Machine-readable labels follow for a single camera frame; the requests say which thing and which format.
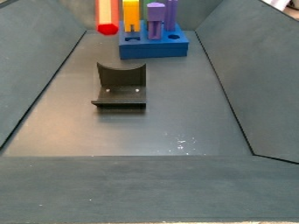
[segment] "red cylinder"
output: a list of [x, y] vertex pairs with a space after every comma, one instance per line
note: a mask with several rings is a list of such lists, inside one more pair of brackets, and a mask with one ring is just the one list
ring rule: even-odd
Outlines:
[[96, 0], [96, 30], [104, 35], [118, 34], [118, 0]]

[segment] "black bracket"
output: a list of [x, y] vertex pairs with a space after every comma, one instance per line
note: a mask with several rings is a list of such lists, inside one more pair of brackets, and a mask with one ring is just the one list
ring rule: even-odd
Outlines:
[[146, 106], [146, 64], [134, 69], [115, 69], [98, 63], [100, 90], [96, 101], [103, 106]]

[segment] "blue base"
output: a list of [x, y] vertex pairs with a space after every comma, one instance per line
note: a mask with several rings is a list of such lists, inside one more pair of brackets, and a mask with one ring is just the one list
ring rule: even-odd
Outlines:
[[150, 40], [144, 21], [140, 32], [124, 32], [119, 23], [119, 56], [122, 60], [187, 56], [190, 40], [179, 25], [175, 31], [163, 31], [163, 39]]

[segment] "bin floor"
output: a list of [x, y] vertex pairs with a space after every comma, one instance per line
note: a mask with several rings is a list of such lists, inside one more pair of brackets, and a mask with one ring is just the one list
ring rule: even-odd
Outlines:
[[[251, 156], [194, 31], [187, 57], [120, 60], [118, 36], [88, 31], [2, 150], [3, 156]], [[98, 109], [96, 63], [147, 64], [147, 107]]]

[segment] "purple cylinder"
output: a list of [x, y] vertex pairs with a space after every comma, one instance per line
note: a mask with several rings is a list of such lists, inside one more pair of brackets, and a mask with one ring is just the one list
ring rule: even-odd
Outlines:
[[147, 5], [148, 39], [163, 37], [164, 4], [150, 3]]
[[176, 20], [176, 12], [178, 12], [178, 3], [179, 0], [166, 0], [166, 13], [164, 13], [164, 21], [163, 28], [168, 32], [175, 31], [175, 20]]

